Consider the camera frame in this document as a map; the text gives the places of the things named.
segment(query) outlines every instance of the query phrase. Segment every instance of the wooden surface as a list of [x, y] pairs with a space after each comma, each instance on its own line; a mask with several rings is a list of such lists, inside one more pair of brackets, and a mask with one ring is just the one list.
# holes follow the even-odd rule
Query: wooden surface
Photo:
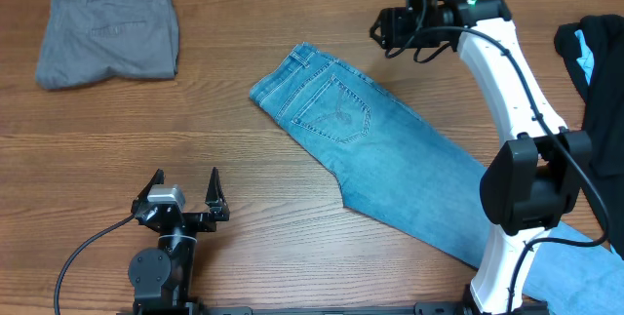
[[[193, 293], [209, 305], [279, 308], [409, 305], [459, 299], [475, 271], [342, 208], [333, 176], [250, 100], [250, 87], [295, 43], [339, 56], [412, 106], [482, 163], [498, 139], [457, 55], [426, 65], [387, 60], [368, 38], [378, 11], [403, 0], [175, 0], [174, 81], [112, 79], [46, 92], [35, 65], [50, 0], [0, 0], [0, 313], [51, 314], [59, 270], [84, 240], [126, 217], [157, 168], [200, 209], [213, 166], [231, 221], [200, 236]], [[552, 39], [624, 0], [507, 0], [544, 94], [572, 128], [583, 104]], [[600, 234], [586, 201], [565, 217]], [[128, 310], [131, 257], [157, 236], [134, 223], [103, 237], [70, 268], [63, 314]]]

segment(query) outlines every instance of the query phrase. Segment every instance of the gray fabric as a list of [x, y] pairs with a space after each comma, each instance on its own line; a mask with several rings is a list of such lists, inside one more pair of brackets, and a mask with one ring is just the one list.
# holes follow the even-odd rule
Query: gray fabric
[[51, 90], [111, 76], [171, 79], [178, 48], [172, 0], [52, 0], [36, 80]]

